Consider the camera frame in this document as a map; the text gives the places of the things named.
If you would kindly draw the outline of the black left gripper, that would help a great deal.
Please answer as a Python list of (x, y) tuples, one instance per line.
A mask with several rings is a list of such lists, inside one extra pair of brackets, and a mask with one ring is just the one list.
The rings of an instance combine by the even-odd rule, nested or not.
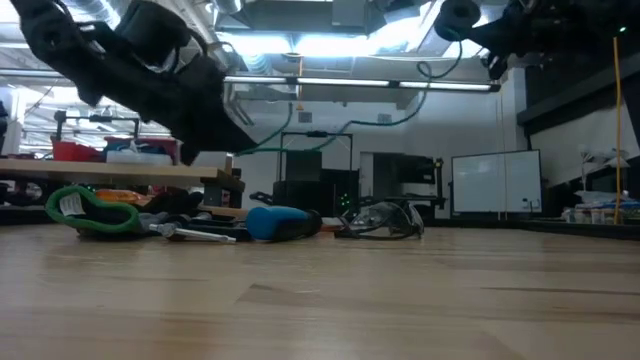
[(208, 44), (176, 13), (131, 0), (115, 29), (97, 27), (97, 47), (108, 69), (102, 93), (177, 135), (184, 165), (203, 151), (257, 146), (224, 109), (223, 72)]

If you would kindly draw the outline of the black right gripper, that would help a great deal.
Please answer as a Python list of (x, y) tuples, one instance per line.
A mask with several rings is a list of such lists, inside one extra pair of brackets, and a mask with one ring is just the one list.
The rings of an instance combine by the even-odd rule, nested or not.
[(551, 33), (563, 22), (561, 0), (509, 0), (496, 21), (472, 28), (467, 39), (488, 50), (489, 78), (498, 80), (512, 55), (523, 57), (550, 50)]

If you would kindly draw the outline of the black cord spool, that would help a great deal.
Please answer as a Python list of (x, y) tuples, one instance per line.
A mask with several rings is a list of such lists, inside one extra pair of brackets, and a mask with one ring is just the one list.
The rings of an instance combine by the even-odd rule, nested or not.
[(459, 42), (467, 38), (480, 19), (480, 8), (473, 0), (445, 0), (433, 27), (442, 39)]

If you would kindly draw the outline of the clear safety glasses black frame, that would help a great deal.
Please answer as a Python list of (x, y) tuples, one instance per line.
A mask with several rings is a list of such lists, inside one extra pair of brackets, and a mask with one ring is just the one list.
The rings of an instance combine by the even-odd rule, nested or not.
[(382, 201), (365, 207), (352, 220), (334, 232), (336, 238), (372, 241), (396, 241), (420, 238), (424, 221), (408, 201)]

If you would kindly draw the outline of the wooden background workbench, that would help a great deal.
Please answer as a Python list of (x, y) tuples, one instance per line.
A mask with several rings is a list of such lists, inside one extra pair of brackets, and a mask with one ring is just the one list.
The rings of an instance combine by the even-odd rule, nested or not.
[(245, 190), (241, 180), (215, 167), (0, 159), (0, 175), (88, 184), (211, 185), (229, 191), (239, 200)]

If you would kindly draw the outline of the black C-clamp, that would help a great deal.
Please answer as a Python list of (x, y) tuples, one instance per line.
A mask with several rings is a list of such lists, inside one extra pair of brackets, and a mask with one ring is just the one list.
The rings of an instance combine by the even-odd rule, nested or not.
[(249, 242), (251, 235), (244, 221), (228, 215), (214, 215), (201, 212), (195, 216), (172, 214), (150, 222), (147, 226), (173, 242), (186, 240), (219, 243)]

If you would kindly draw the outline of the black equipment rack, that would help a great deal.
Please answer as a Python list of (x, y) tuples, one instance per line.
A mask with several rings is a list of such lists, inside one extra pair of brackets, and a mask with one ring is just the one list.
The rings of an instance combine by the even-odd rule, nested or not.
[[(289, 150), (287, 136), (324, 140), (332, 136), (348, 142), (347, 170), (328, 169), (320, 150)], [(341, 216), (358, 206), (358, 175), (354, 168), (352, 134), (325, 131), (287, 132), (279, 140), (277, 180), (273, 184), (273, 203), (302, 210), (314, 210), (323, 216)]]

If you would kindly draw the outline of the grey black work glove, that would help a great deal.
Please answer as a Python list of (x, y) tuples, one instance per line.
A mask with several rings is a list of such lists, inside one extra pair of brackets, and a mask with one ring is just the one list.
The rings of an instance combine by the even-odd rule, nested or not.
[(97, 191), (67, 186), (53, 192), (46, 204), (47, 215), (85, 236), (146, 235), (151, 224), (163, 224), (171, 216), (197, 215), (204, 195), (178, 189), (162, 192), (144, 205), (107, 201)]

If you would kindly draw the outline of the red plastic tub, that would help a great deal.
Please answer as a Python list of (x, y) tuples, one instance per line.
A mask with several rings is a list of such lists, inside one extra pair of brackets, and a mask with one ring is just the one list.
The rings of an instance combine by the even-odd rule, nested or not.
[(103, 162), (103, 153), (95, 148), (67, 141), (52, 143), (53, 159), (66, 162)]

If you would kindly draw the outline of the white whiteboard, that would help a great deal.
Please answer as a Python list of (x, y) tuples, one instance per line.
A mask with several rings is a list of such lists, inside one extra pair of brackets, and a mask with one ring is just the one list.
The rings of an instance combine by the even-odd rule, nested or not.
[(539, 150), (457, 156), (451, 170), (453, 213), (542, 212)]

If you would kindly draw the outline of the long ceiling light fixture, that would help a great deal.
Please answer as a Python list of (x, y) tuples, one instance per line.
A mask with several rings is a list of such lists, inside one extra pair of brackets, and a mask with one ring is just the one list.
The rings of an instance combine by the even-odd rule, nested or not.
[(322, 78), (300, 76), (223, 75), (219, 71), (196, 70), (178, 73), (148, 70), (113, 70), (109, 68), (71, 69), (65, 72), (0, 68), (0, 77), (65, 79), (83, 91), (114, 95), (124, 92), (186, 94), (220, 93), (226, 85), (292, 85), (324, 87), (357, 87), (389, 90), (424, 90), (453, 92), (496, 92), (495, 83), (460, 83), (436, 80), (376, 80), (352, 78)]

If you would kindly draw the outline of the blue-handled screwdriver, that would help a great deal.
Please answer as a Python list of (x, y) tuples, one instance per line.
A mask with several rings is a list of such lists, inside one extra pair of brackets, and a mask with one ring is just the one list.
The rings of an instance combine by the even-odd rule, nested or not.
[(253, 239), (269, 242), (311, 237), (322, 225), (319, 213), (284, 206), (256, 207), (245, 219), (246, 229)]

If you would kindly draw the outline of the black background gantry frame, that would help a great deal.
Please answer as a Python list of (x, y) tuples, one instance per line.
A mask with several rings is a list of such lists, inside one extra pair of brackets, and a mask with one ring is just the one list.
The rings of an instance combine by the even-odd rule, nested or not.
[(112, 123), (114, 121), (118, 122), (132, 122), (133, 123), (133, 130), (128, 132), (128, 135), (133, 137), (134, 139), (138, 139), (140, 136), (140, 129), (141, 129), (141, 120), (138, 117), (113, 117), (113, 116), (108, 116), (108, 115), (102, 115), (102, 114), (90, 114), (87, 116), (69, 116), (67, 114), (66, 111), (63, 110), (57, 110), (54, 113), (54, 121), (56, 122), (56, 130), (54, 132), (54, 135), (52, 137), (53, 141), (61, 141), (62, 140), (62, 135), (63, 135), (63, 125), (66, 123), (67, 120), (87, 120), (89, 123), (96, 123), (96, 124), (107, 124), (107, 123)]

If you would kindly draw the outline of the black workstation frame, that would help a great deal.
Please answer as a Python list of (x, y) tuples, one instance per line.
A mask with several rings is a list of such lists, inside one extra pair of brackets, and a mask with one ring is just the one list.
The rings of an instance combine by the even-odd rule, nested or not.
[(431, 221), (443, 210), (441, 158), (400, 153), (362, 152), (359, 167), (359, 206), (381, 201), (413, 205), (423, 220)]

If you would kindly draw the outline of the black aluminium table frame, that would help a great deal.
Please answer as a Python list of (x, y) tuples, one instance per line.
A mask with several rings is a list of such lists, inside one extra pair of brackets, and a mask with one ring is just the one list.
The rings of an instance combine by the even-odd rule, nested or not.
[[(0, 226), (52, 224), (42, 206), (0, 207)], [(611, 238), (640, 242), (640, 225), (580, 224), (542, 220), (478, 220), (468, 218), (432, 219), (426, 227), (510, 229), (565, 234), (595, 238)]]

